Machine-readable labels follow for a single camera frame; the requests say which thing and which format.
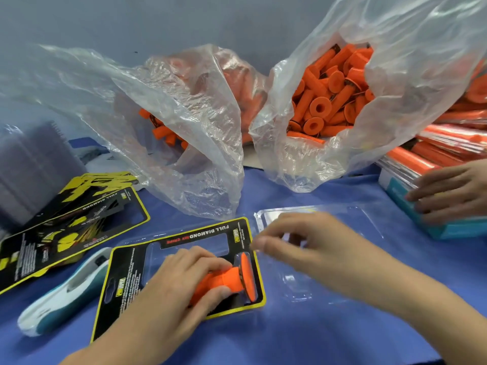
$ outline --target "yellow border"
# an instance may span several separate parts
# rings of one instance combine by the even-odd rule
[[[207,226],[204,226],[204,227],[192,229],[190,231],[185,231],[185,232],[181,232],[181,233],[177,233],[177,234],[168,235],[168,236],[163,237],[163,238],[164,239],[172,238],[172,237],[176,237],[178,235],[187,234],[187,233],[195,232],[195,231],[198,231],[198,230],[201,230],[201,229],[210,228],[210,227],[215,227],[217,225],[222,225],[222,224],[230,223],[232,221],[238,221],[238,220],[241,220],[241,219],[245,219],[245,221],[247,223],[247,228],[248,228],[248,232],[249,232],[249,236],[250,236],[250,243],[252,243],[252,230],[250,228],[250,224],[248,223],[248,219],[245,216],[237,217],[237,218],[231,219],[229,221],[222,221],[220,223],[211,224],[211,225],[207,225]],[[114,247],[112,249],[112,252],[110,254],[110,260],[108,262],[107,275],[105,276],[105,281],[103,282],[103,288],[101,290],[100,300],[98,301],[98,308],[96,309],[96,316],[95,316],[95,319],[94,319],[93,332],[92,332],[92,337],[91,337],[90,343],[93,342],[93,340],[94,340],[94,332],[96,330],[96,323],[98,322],[98,315],[100,313],[101,303],[103,302],[103,294],[105,292],[105,287],[107,285],[108,275],[110,274],[110,267],[112,265],[113,252],[115,250],[117,250],[117,249],[127,248],[127,247],[135,247],[135,246],[138,246],[138,245],[145,245],[146,243],[151,243],[151,242],[159,241],[161,239],[162,238],[151,239],[150,241],[147,241],[147,242],[139,242],[139,243],[135,243],[133,245],[128,245],[128,246],[117,246],[117,247]],[[262,288],[262,301],[259,302],[258,304],[253,304],[253,305],[249,305],[249,306],[242,306],[242,307],[232,308],[230,310],[223,311],[221,313],[213,314],[213,315],[207,316],[205,318],[205,320],[214,319],[214,318],[218,318],[220,316],[225,316],[225,315],[229,315],[229,314],[233,314],[233,313],[239,313],[239,312],[242,312],[242,311],[250,310],[250,309],[253,309],[253,308],[262,307],[262,306],[264,306],[266,304],[266,302],[267,302],[267,296],[265,295],[264,283],[262,282],[262,274],[260,273],[259,260],[257,259],[257,254],[255,253],[255,251],[254,251],[254,259],[255,259],[255,265],[257,267],[257,274],[259,275],[260,287]]]
[[[125,233],[125,232],[128,232],[129,230],[131,230],[131,229],[133,229],[133,228],[135,228],[135,227],[138,227],[139,225],[142,225],[142,224],[144,224],[144,223],[146,223],[146,222],[150,221],[150,215],[149,215],[149,213],[147,212],[146,207],[145,207],[145,206],[144,206],[144,204],[142,203],[142,201],[141,201],[141,199],[140,199],[139,195],[137,194],[137,191],[136,191],[136,190],[135,190],[135,189],[134,189],[132,186],[130,186],[130,187],[125,187],[125,188],[122,188],[122,189],[119,189],[118,191],[112,192],[112,193],[110,193],[109,195],[113,195],[114,193],[119,192],[119,191],[124,190],[124,189],[127,189],[127,188],[131,188],[131,189],[133,190],[133,193],[134,193],[134,194],[135,194],[135,196],[137,197],[137,200],[138,200],[139,204],[142,206],[142,210],[144,211],[144,214],[146,215],[146,219],[145,219],[144,221],[141,221],[139,224],[134,225],[133,227],[130,227],[130,228],[128,228],[128,229],[125,229],[123,232],[120,232],[120,233],[118,233],[118,234],[115,234],[115,235],[111,236],[110,238],[104,239],[103,241],[100,241],[99,243],[96,243],[96,244],[94,244],[94,245],[92,245],[92,246],[89,246],[89,247],[85,248],[84,250],[78,251],[78,252],[76,252],[76,253],[75,253],[75,254],[73,254],[73,255],[69,255],[69,256],[67,256],[67,257],[65,257],[65,258],[62,258],[62,259],[60,259],[60,260],[58,260],[58,261],[56,261],[56,262],[52,263],[51,265],[48,265],[48,266],[46,266],[45,268],[42,268],[41,270],[35,271],[34,273],[32,273],[32,274],[30,274],[30,275],[28,275],[28,276],[26,276],[26,277],[23,277],[21,280],[19,280],[18,282],[15,282],[14,284],[12,284],[11,286],[9,286],[9,287],[5,288],[4,290],[0,290],[0,294],[3,294],[3,293],[5,293],[5,292],[7,292],[9,289],[14,288],[16,285],[18,285],[18,284],[20,284],[20,283],[22,283],[22,282],[24,282],[24,281],[28,280],[29,278],[32,278],[33,276],[39,277],[39,276],[42,276],[42,275],[46,274],[46,272],[47,272],[47,270],[49,270],[49,268],[52,268],[54,265],[57,265],[57,264],[59,264],[60,262],[63,262],[63,261],[65,261],[65,260],[67,260],[67,259],[70,259],[70,258],[72,258],[73,256],[77,256],[77,255],[79,255],[80,253],[83,253],[84,251],[87,251],[87,250],[89,250],[89,249],[92,249],[92,248],[93,248],[93,247],[95,247],[95,246],[98,246],[98,245],[100,245],[100,244],[102,244],[102,243],[105,243],[106,241],[109,241],[110,239],[112,239],[112,238],[114,238],[114,237],[117,237],[118,235],[121,235],[121,234],[123,234],[123,233]],[[83,207],[86,207],[86,205],[83,205],[83,206],[81,206],[81,207],[79,207],[79,208],[77,208],[77,209],[71,210],[70,212],[68,212],[68,213],[66,213],[66,214],[69,214],[69,213],[71,213],[71,212],[73,212],[73,211],[79,210],[79,209],[81,209],[81,208],[83,208]],[[51,221],[51,220],[53,220],[53,219],[57,219],[58,217],[61,217],[61,216],[63,216],[63,215],[53,217],[52,219],[48,219],[48,220],[46,220],[46,221],[44,221],[44,222],[42,222],[42,223],[40,223],[40,224],[46,223],[46,222]],[[33,226],[33,227],[30,227],[29,229],[26,229],[25,231],[22,231],[22,232],[16,233],[16,234],[14,234],[14,235],[11,235],[11,236],[9,236],[8,238],[11,238],[11,237],[13,237],[13,236],[15,236],[15,235],[18,235],[18,234],[21,234],[21,233],[24,233],[24,232],[26,232],[26,231],[28,231],[28,230],[31,230],[32,228],[35,228],[35,227],[39,226],[40,224],[37,224],[37,225],[35,225],[35,226]]]

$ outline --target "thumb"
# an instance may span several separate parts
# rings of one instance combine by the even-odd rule
[[[253,250],[260,250],[266,255],[291,265],[294,269],[304,271],[310,252],[282,239],[270,236],[257,236],[250,245]]]
[[[185,340],[189,338],[206,316],[215,310],[219,303],[228,298],[231,294],[232,291],[227,286],[210,289],[181,322],[181,336]]]

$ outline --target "blue tablecloth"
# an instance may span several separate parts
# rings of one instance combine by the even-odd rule
[[[373,167],[362,173],[330,181],[310,194],[295,194],[270,182],[262,171],[246,169],[238,215],[253,217],[258,210],[274,207],[374,204],[375,211],[369,217],[380,231],[378,240],[382,247],[447,284],[478,311],[487,314],[485,240],[432,241],[381,190]],[[145,190],[140,196],[151,220],[102,246],[202,222],[200,218],[180,213]],[[0,296],[0,362],[3,365],[57,364],[89,343],[97,301],[50,335],[28,338],[16,327],[21,311],[67,279],[77,265],[49,271],[40,279],[27,281]],[[263,261],[261,269],[266,306],[204,322],[168,363],[392,365],[438,358],[401,320],[362,303],[338,299],[336,294],[324,289],[311,299],[291,302],[283,297],[272,264]]]

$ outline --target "white plastic bag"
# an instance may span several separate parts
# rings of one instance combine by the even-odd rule
[[[234,52],[204,45],[127,68],[93,50],[35,45],[19,59],[25,61],[18,72],[0,73],[0,95],[80,118],[151,193],[181,211],[219,220],[235,215],[244,176],[241,132],[264,104],[266,79]],[[243,85],[247,101],[237,102],[232,91]],[[156,141],[141,107],[186,140],[186,151]]]
[[[465,91],[487,49],[487,0],[336,0],[324,20],[270,74],[250,127],[268,176],[310,192],[411,139]],[[286,136],[305,68],[335,43],[370,43],[365,76],[376,99],[324,148]]]

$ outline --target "hand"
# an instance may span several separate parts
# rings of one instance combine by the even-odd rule
[[[406,195],[429,224],[487,215],[487,159],[426,173]]]
[[[290,233],[289,243],[281,239],[285,233]],[[299,247],[302,240],[307,242],[303,249]],[[326,213],[280,214],[256,236],[251,248],[336,292],[384,309],[395,300],[387,279],[393,272],[409,269]]]
[[[115,323],[77,353],[83,356],[79,363],[93,360],[103,364],[158,365],[164,362],[207,314],[231,294],[228,287],[214,288],[193,308],[188,308],[198,283],[210,271],[231,267],[231,263],[201,247],[180,249],[175,255],[169,255]]]

